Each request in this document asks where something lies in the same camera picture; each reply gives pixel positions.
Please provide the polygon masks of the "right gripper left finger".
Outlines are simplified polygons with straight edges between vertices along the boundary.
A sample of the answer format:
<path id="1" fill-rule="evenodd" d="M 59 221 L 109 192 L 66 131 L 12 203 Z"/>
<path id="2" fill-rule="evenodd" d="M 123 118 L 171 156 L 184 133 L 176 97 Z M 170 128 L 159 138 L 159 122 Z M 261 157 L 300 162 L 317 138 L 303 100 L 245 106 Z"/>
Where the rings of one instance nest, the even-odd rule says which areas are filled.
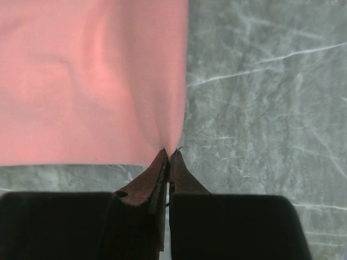
<path id="1" fill-rule="evenodd" d="M 162 252 L 165 240 L 166 191 L 169 158 L 162 149 L 151 165 L 130 183 L 115 191 L 130 210 L 123 214 L 125 234 L 120 235 L 130 252 Z"/>

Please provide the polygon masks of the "pink t shirt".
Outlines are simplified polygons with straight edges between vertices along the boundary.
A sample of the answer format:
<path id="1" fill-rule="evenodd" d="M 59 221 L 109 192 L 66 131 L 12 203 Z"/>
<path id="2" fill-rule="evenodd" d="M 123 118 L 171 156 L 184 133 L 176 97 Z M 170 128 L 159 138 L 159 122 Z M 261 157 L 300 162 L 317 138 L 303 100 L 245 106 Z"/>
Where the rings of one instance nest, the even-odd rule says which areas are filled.
<path id="1" fill-rule="evenodd" d="M 1 1 L 1 165 L 173 154 L 187 36 L 187 1 Z"/>

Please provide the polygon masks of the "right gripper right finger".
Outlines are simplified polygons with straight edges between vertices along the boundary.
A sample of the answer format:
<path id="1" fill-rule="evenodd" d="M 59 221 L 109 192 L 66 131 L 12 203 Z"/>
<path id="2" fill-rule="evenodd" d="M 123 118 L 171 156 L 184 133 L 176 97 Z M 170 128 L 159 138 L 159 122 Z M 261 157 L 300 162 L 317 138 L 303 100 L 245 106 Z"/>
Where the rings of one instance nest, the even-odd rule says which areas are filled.
<path id="1" fill-rule="evenodd" d="M 170 195 L 211 194 L 187 169 L 182 153 L 176 149 L 170 158 Z"/>

